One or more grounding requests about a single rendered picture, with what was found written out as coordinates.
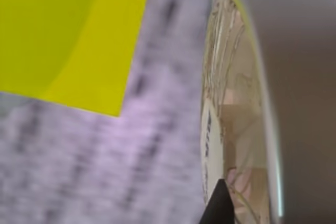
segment yellow paper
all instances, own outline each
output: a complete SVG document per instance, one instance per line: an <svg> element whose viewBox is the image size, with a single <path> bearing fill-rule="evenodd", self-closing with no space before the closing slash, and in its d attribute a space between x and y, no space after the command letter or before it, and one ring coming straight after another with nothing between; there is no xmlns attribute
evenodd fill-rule
<svg viewBox="0 0 336 224"><path fill-rule="evenodd" d="M120 113L146 0L0 0L0 90Z"/></svg>

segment clock face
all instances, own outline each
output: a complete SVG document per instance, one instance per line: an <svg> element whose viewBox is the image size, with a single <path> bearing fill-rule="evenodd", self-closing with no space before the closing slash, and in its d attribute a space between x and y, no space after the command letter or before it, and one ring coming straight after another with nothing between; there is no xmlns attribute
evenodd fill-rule
<svg viewBox="0 0 336 224"><path fill-rule="evenodd" d="M205 201L215 182L225 178L237 223L269 223L259 74L247 27L232 0L217 0L209 17L202 78Z"/></svg>

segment yellow card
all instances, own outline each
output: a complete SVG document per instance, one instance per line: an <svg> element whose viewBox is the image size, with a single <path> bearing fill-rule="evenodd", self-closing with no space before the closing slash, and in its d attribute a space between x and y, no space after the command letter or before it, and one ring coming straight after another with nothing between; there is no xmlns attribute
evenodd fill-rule
<svg viewBox="0 0 336 224"><path fill-rule="evenodd" d="M118 115L146 0L0 0L0 90Z"/></svg>

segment textured fabric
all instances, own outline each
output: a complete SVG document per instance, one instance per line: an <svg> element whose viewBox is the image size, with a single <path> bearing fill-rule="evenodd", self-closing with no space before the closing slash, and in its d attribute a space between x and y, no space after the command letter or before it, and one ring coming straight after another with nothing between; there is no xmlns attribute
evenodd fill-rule
<svg viewBox="0 0 336 224"><path fill-rule="evenodd" d="M1 224L195 224L208 0L148 0L119 119L33 101L0 121Z"/></svg>

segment dark object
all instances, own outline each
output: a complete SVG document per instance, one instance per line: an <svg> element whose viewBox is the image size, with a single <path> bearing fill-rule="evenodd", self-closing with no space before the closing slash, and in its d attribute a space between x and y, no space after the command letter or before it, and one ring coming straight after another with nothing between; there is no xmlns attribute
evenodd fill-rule
<svg viewBox="0 0 336 224"><path fill-rule="evenodd" d="M199 224L235 224L235 210L223 179L218 180Z"/></svg>

